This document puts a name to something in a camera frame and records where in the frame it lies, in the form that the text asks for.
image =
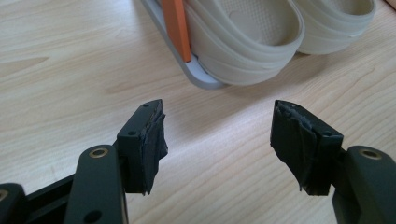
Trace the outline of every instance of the light wood surface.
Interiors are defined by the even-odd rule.
[[[308,108],[396,159],[396,13],[377,0],[348,49],[297,54],[249,87],[201,90],[183,75],[139,0],[0,1],[0,183],[27,193],[112,144],[143,103],[162,98],[169,155],[149,196],[128,195],[132,223],[335,223],[269,145],[275,99]]]

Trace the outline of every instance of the wooden table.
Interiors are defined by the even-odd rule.
[[[261,84],[193,86],[139,0],[0,2],[0,183],[26,193],[112,144],[143,103],[162,98],[169,155],[133,223],[335,223],[331,196],[300,192],[269,145],[275,99],[303,105],[396,159],[396,12],[377,0],[365,35],[323,56],[297,54]]]

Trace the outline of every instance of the dark object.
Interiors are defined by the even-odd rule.
[[[343,135],[299,105],[276,101],[271,146],[309,195],[328,195],[338,223],[396,223],[396,164],[370,147],[341,148]]]
[[[162,100],[141,105],[113,146],[85,150],[74,175],[25,196],[0,185],[0,224],[128,223],[125,192],[149,194],[167,155]]]

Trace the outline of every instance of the tabletop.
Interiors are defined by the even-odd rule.
[[[169,154],[149,196],[128,194],[132,223],[335,223],[332,192],[309,197],[270,147],[274,101],[310,110],[396,159],[396,12],[377,1],[349,48],[296,54],[246,87],[189,82],[139,0],[0,2],[0,183],[26,193],[112,144],[145,102],[163,99]]]

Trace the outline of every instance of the red object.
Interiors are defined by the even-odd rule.
[[[187,63],[191,61],[191,50],[183,0],[162,0],[162,5],[166,32],[181,59]]]

